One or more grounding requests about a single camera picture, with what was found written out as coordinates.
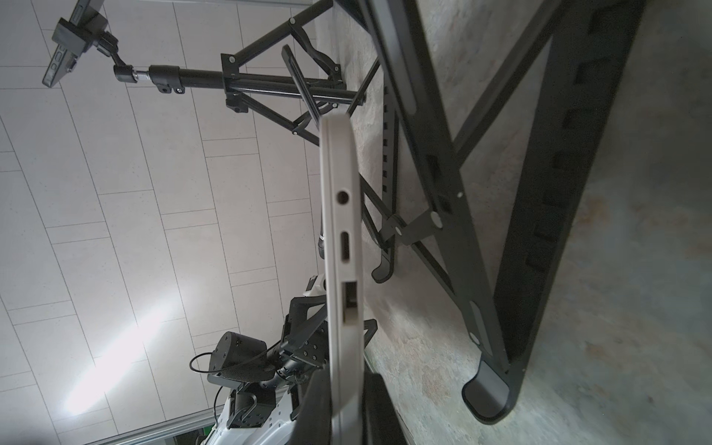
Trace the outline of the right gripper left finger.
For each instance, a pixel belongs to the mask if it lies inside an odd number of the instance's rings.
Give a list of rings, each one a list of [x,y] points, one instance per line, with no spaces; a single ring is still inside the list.
[[[331,443],[332,399],[330,372],[316,371],[311,376],[291,435],[292,445]]]

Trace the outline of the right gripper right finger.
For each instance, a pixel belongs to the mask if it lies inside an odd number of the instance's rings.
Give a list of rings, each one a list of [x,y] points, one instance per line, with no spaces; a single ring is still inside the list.
[[[363,380],[363,444],[408,444],[385,380],[375,373]]]

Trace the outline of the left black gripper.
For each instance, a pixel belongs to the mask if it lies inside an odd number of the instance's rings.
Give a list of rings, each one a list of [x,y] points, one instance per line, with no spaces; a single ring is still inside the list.
[[[277,371],[281,378],[306,378],[315,370],[328,368],[329,339],[326,296],[291,300],[283,329]]]

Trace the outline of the silver laptop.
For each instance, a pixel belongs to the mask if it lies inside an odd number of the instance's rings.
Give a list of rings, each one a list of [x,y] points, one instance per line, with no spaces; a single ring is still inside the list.
[[[346,114],[320,123],[322,218],[331,384],[331,442],[363,442],[361,192],[352,122]]]

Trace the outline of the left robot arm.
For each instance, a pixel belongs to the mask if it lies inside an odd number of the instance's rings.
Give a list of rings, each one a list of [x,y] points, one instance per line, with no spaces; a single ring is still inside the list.
[[[210,352],[209,382],[231,390],[208,444],[251,428],[250,444],[404,444],[382,376],[365,368],[378,331],[354,282],[294,298],[272,347],[227,331]]]

